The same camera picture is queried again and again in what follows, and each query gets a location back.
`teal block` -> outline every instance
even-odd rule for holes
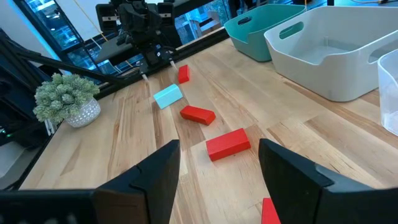
[[[159,107],[163,109],[166,106],[181,99],[182,93],[180,91],[180,88],[176,84],[173,84],[167,87],[166,89],[156,93],[154,95],[154,98]]]

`artificial plant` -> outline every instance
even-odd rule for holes
[[[99,92],[97,85],[79,75],[55,73],[51,82],[43,82],[36,89],[37,106],[33,112],[39,121],[49,119],[58,124],[65,118],[78,115],[81,106]]]

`white plastic bin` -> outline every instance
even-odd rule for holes
[[[381,124],[398,136],[398,50],[378,61]]]
[[[398,7],[325,6],[264,36],[278,73],[329,100],[349,101],[378,87],[377,59],[398,48],[397,15]],[[280,38],[292,29],[299,31]]]

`red block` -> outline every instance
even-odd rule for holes
[[[181,84],[187,81],[189,81],[189,66],[184,65],[178,70],[178,82]]]
[[[214,112],[189,105],[184,107],[184,109],[180,111],[180,114],[184,119],[196,121],[205,125],[209,125],[216,119],[216,114],[214,114]]]
[[[250,142],[244,129],[224,134],[206,142],[207,153],[212,161],[249,149]]]
[[[262,224],[280,224],[278,213],[275,210],[271,198],[262,201]]]

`block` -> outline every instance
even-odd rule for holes
[[[216,161],[249,149],[251,146],[244,129],[241,128],[207,141],[206,147],[210,159]]]
[[[188,65],[181,66],[178,71],[178,82],[181,84],[189,81],[189,74],[190,74],[189,66]]]
[[[166,89],[156,93],[154,95],[154,98],[159,107],[163,109],[166,106],[181,99],[182,93],[180,91],[180,88],[176,84],[173,84],[167,87]]]
[[[271,198],[264,198],[262,201],[261,224],[280,224],[278,213]]]
[[[216,114],[214,114],[214,112],[189,105],[184,107],[184,109],[180,111],[180,114],[184,119],[189,119],[205,125],[209,125],[216,119]]]

